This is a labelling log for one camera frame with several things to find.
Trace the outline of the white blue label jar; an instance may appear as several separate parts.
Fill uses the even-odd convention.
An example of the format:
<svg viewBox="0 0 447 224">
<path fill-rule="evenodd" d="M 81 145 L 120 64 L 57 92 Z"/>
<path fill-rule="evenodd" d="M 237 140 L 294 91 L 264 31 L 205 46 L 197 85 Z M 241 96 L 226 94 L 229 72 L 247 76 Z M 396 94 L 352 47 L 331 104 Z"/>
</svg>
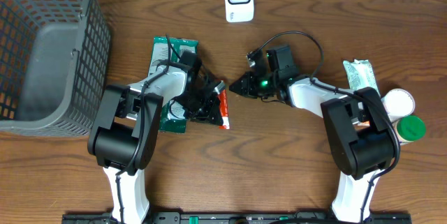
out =
<svg viewBox="0 0 447 224">
<path fill-rule="evenodd" d="M 416 108 L 413 96 L 404 89 L 390 90 L 381 101 L 392 123 L 411 115 Z"/>
</svg>

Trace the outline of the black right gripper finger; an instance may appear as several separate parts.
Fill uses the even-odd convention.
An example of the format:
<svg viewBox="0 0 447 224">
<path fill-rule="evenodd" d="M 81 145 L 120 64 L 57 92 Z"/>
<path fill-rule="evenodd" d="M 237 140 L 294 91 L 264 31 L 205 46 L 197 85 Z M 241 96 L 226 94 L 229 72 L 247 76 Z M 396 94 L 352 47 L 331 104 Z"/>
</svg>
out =
<svg viewBox="0 0 447 224">
<path fill-rule="evenodd" d="M 252 72 L 244 73 L 239 79 L 232 83 L 233 87 L 249 87 L 253 77 Z"/>
<path fill-rule="evenodd" d="M 242 84 L 231 84 L 229 89 L 239 96 L 249 97 L 249 90 L 247 89 L 247 86 Z"/>
</svg>

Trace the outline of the mint green wipes pack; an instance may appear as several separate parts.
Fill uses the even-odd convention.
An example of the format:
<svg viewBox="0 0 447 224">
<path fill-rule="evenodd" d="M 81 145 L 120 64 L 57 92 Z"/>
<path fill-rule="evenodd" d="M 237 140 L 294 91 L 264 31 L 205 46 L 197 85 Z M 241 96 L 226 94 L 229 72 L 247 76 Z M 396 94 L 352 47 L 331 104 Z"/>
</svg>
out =
<svg viewBox="0 0 447 224">
<path fill-rule="evenodd" d="M 372 65 L 368 60 L 354 59 L 352 62 L 343 61 L 343 67 L 346 71 L 350 89 L 359 90 L 365 87 L 371 87 L 378 94 L 380 93 Z"/>
</svg>

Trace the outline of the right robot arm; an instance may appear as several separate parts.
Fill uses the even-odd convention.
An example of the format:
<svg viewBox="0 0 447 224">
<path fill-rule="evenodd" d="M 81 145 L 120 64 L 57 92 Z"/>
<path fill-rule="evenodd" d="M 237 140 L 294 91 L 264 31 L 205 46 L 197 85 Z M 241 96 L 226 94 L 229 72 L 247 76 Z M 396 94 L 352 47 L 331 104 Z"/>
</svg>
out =
<svg viewBox="0 0 447 224">
<path fill-rule="evenodd" d="M 248 53 L 250 71 L 230 85 L 246 98 L 278 102 L 323 119 L 332 158 L 340 169 L 331 210 L 338 221 L 366 223 L 376 180 L 400 157 L 400 144 L 377 91 L 340 89 L 300 73 L 287 45 Z"/>
</svg>

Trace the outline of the green lid jar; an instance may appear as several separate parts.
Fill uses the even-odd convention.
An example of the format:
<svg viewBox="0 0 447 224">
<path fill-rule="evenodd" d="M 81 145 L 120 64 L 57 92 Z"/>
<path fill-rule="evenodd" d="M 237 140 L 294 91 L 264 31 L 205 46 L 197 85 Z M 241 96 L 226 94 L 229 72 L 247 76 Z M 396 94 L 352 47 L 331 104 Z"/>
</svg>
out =
<svg viewBox="0 0 447 224">
<path fill-rule="evenodd" d="M 410 144 L 423 138 L 426 134 L 424 121 L 417 116 L 406 116 L 393 123 L 399 143 Z"/>
</svg>

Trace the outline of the orange Kleenex tissue pack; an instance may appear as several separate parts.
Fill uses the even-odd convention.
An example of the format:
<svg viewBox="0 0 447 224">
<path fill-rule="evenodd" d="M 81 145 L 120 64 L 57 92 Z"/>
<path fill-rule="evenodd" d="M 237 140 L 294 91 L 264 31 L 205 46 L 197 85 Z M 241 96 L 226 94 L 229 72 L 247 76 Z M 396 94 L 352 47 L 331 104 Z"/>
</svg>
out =
<svg viewBox="0 0 447 224">
<path fill-rule="evenodd" d="M 370 123 L 369 123 L 369 121 L 366 121 L 366 122 L 359 122 L 359 123 L 358 123 L 358 126 L 370 126 Z"/>
</svg>

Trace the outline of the green white 3M package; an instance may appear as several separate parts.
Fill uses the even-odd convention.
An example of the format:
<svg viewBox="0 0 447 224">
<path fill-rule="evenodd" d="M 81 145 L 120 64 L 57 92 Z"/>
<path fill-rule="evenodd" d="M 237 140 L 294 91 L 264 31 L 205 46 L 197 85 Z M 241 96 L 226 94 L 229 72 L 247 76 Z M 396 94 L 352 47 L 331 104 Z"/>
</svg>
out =
<svg viewBox="0 0 447 224">
<path fill-rule="evenodd" d="M 197 40 L 170 38 L 170 43 L 173 46 L 173 50 L 170 54 L 171 61 L 173 62 L 179 62 L 179 56 L 181 56 L 184 51 L 197 52 Z M 157 64 L 161 60 L 167 59 L 167 56 L 168 44 L 166 37 L 154 37 L 148 75 L 155 73 Z M 184 134 L 186 132 L 187 122 L 184 113 L 185 109 L 178 102 L 170 100 L 163 106 L 159 130 L 162 132 Z"/>
</svg>

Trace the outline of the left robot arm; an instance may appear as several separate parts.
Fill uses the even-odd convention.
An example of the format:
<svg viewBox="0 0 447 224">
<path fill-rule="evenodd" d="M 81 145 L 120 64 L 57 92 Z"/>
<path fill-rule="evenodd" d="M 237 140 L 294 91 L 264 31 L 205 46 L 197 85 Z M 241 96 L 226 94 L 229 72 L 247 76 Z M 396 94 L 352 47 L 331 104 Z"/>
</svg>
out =
<svg viewBox="0 0 447 224">
<path fill-rule="evenodd" d="M 162 60 L 154 73 L 129 84 L 106 87 L 89 134 L 88 152 L 108 176 L 114 223 L 142 223 L 149 211 L 145 168 L 154 154 L 163 107 L 179 103 L 187 120 L 221 126 L 221 80 L 202 71 L 196 53 L 185 51 L 178 62 Z"/>
</svg>

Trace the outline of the red snack bar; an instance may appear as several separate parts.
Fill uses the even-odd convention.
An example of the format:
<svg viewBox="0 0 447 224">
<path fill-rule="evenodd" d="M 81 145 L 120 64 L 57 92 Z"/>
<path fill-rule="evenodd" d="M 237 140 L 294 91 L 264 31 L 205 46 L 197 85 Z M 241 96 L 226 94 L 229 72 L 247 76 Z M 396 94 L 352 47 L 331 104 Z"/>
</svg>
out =
<svg viewBox="0 0 447 224">
<path fill-rule="evenodd" d="M 220 100 L 220 113 L 223 119 L 222 125 L 219 127 L 220 129 L 229 130 L 230 129 L 230 122 L 228 117 L 228 101 L 227 101 L 227 95 L 226 90 L 223 90 L 219 94 L 219 100 Z"/>
</svg>

